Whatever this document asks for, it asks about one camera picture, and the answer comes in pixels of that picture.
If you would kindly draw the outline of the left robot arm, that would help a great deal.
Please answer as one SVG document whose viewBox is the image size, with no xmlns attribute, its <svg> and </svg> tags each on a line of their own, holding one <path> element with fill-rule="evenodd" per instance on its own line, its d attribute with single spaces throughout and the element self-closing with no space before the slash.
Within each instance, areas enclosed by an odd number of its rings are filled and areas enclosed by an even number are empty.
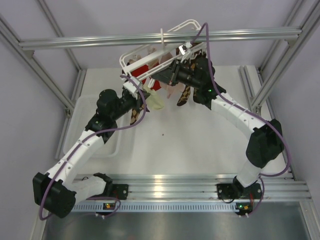
<svg viewBox="0 0 320 240">
<path fill-rule="evenodd" d="M 138 91 L 134 97 L 127 90 L 118 96 L 113 89 L 103 90 L 96 102 L 96 112 L 85 126 L 80 137 L 66 155 L 46 173 L 38 172 L 32 180 L 34 201 L 39 205 L 39 219 L 47 210 L 49 215 L 66 217 L 73 207 L 88 199 L 114 199 L 113 180 L 103 173 L 95 173 L 83 181 L 75 182 L 78 171 L 119 131 L 117 120 L 130 110 L 146 111 L 150 94 Z"/>
</svg>

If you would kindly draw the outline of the pale green sock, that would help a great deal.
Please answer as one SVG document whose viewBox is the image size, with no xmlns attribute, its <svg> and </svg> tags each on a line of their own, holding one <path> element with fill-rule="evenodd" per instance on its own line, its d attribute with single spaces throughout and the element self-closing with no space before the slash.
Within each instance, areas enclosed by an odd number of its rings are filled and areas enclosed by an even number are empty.
<svg viewBox="0 0 320 240">
<path fill-rule="evenodd" d="M 142 88 L 144 91 L 151 93 L 151 96 L 146 99 L 146 104 L 150 111 L 158 111 L 165 107 L 163 99 L 154 90 L 151 90 L 146 84 Z"/>
</svg>

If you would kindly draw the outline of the white clip sock hanger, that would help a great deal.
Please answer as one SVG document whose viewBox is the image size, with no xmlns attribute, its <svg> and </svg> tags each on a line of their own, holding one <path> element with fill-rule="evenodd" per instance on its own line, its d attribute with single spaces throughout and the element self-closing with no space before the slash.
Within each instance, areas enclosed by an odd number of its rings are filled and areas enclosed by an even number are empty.
<svg viewBox="0 0 320 240">
<path fill-rule="evenodd" d="M 143 81 L 147 78 L 151 79 L 151 75 L 162 69 L 167 68 L 172 61 L 178 59 L 179 61 L 189 61 L 193 51 L 196 48 L 191 48 L 191 54 L 182 56 L 178 47 L 182 44 L 190 42 L 195 43 L 194 36 L 201 29 L 201 25 L 194 19 L 188 19 L 168 31 L 160 33 L 160 45 L 143 44 L 124 54 L 119 58 L 120 67 L 125 75 L 132 78 L 131 71 L 148 65 L 148 71 L 138 76 L 136 79 Z"/>
</svg>

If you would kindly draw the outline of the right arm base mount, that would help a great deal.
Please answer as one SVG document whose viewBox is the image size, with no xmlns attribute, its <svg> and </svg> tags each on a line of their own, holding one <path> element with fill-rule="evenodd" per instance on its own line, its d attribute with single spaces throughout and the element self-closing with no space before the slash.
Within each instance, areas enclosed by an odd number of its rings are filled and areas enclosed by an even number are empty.
<svg viewBox="0 0 320 240">
<path fill-rule="evenodd" d="M 216 185 L 217 198 L 224 203 L 232 203 L 236 199 L 235 190 L 231 183 L 219 183 Z"/>
</svg>

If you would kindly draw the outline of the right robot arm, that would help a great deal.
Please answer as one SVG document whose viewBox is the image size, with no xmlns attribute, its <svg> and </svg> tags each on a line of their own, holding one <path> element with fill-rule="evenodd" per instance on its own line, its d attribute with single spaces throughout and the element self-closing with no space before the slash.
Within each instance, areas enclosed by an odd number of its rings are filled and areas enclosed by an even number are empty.
<svg viewBox="0 0 320 240">
<path fill-rule="evenodd" d="M 182 83 L 196 89 L 197 102 L 218 113 L 239 129 L 248 139 L 246 161 L 231 184 L 231 199 L 246 198 L 266 165 L 284 149 L 282 126 L 276 119 L 266 121 L 259 115 L 237 104 L 215 82 L 215 68 L 206 57 L 197 58 L 194 66 L 178 59 L 152 74 L 151 77 L 168 86 Z"/>
</svg>

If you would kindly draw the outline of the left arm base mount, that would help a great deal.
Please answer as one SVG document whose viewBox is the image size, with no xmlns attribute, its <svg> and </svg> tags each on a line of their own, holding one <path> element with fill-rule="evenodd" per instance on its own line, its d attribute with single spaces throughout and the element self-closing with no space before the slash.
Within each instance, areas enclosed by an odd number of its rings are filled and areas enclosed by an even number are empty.
<svg viewBox="0 0 320 240">
<path fill-rule="evenodd" d="M 129 194 L 128 184 L 113 184 L 110 192 L 110 197 L 117 198 L 119 200 L 126 200 Z"/>
</svg>

